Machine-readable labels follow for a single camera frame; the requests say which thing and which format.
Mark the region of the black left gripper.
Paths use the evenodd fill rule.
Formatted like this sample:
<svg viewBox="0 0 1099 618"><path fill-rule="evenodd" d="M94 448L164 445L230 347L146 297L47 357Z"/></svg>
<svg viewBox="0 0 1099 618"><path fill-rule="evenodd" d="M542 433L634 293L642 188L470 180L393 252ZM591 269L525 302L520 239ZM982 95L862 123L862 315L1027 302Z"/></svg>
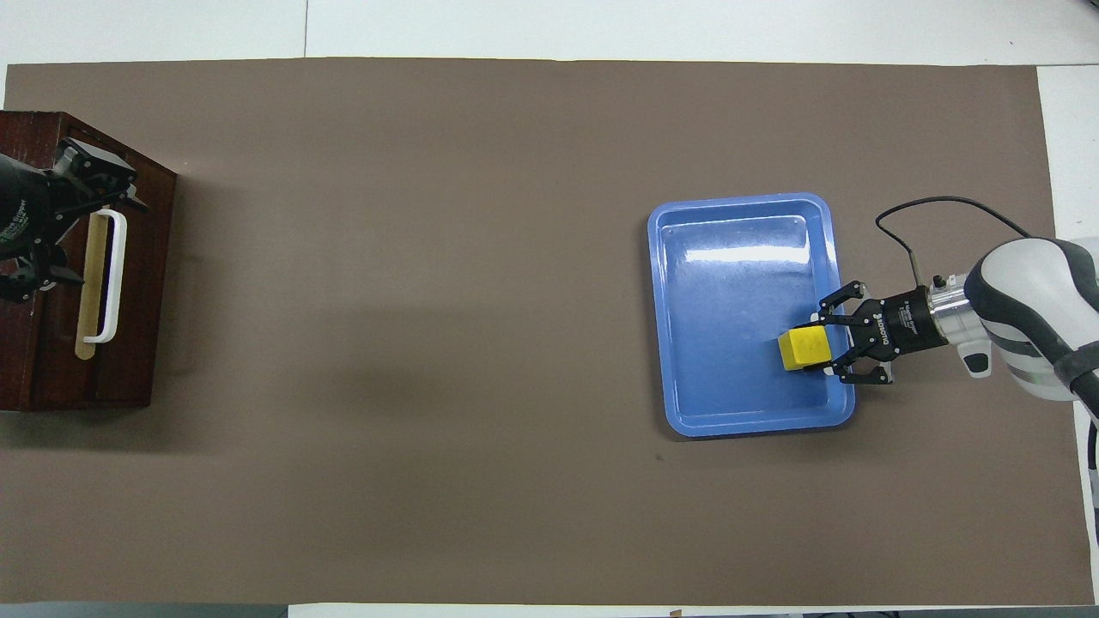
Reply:
<svg viewBox="0 0 1099 618"><path fill-rule="evenodd" d="M52 200L60 179L70 184L84 201L149 210L137 198L135 168L106 148L62 137L52 169L45 172L3 154L1 250L3 263L15 264L14 271L1 277L1 298L5 301L23 304L35 293L47 293L58 285L85 285L85 278L70 268L67 251L49 232L56 220Z"/></svg>

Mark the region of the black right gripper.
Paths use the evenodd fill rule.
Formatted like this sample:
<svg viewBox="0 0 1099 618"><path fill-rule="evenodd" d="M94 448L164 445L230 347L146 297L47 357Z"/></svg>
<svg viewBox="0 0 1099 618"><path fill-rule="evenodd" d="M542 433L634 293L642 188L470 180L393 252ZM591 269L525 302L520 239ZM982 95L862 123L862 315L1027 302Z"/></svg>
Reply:
<svg viewBox="0 0 1099 618"><path fill-rule="evenodd" d="M866 328L864 342L828 361L829 374L841 383L889 385L893 382L893 358L950 344L932 316L929 287L886 299L868 298L867 293L867 285L856 279L817 305L818 324ZM848 312L844 305L855 299L861 304Z"/></svg>

